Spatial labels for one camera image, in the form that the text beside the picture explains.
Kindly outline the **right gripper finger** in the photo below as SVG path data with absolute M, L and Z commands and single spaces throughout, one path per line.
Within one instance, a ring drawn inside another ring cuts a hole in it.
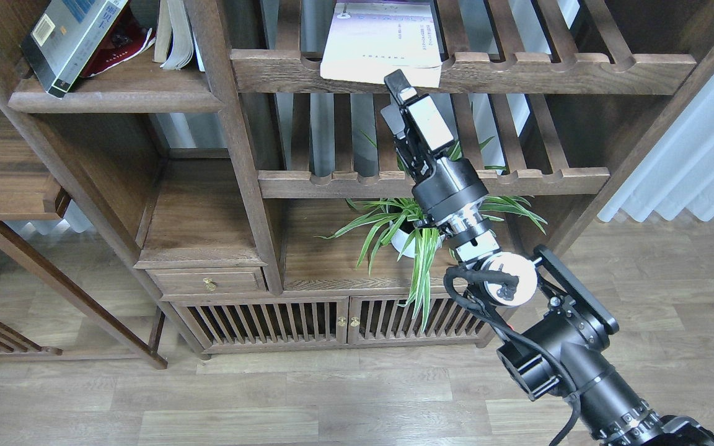
M 384 108 L 384 119 L 394 137 L 414 151 L 446 155 L 454 136 L 431 96 L 417 93 L 400 69 L 385 76 L 384 83 L 393 99 Z

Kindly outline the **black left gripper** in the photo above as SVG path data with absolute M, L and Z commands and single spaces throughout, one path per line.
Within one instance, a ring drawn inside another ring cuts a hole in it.
M 480 201 L 487 197 L 488 190 L 468 160 L 453 160 L 448 154 L 455 138 L 446 155 L 433 155 L 414 151 L 407 141 L 391 135 L 397 158 L 414 182 L 413 197 L 424 212 L 426 226 L 488 226 L 487 219 L 478 219 Z

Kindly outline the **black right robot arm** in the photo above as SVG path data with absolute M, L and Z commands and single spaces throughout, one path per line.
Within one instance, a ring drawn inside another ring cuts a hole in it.
M 498 333 L 498 357 L 529 399 L 549 393 L 572 408 L 552 444 L 581 419 L 603 445 L 714 445 L 694 418 L 658 415 L 604 358 L 617 320 L 550 249 L 539 245 L 530 258 L 500 249 L 479 211 L 488 190 L 470 161 L 447 154 L 454 138 L 433 99 L 401 70 L 384 82 L 394 104 L 382 115 L 415 182 L 422 225 L 456 252 L 447 293 Z

